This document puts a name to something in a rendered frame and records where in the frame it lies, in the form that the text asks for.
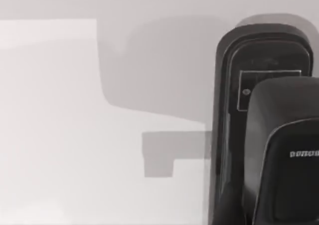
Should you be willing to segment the black stapler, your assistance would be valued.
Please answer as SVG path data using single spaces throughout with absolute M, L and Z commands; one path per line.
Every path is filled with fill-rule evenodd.
M 209 225 L 319 225 L 319 78 L 308 37 L 280 23 L 219 41 Z

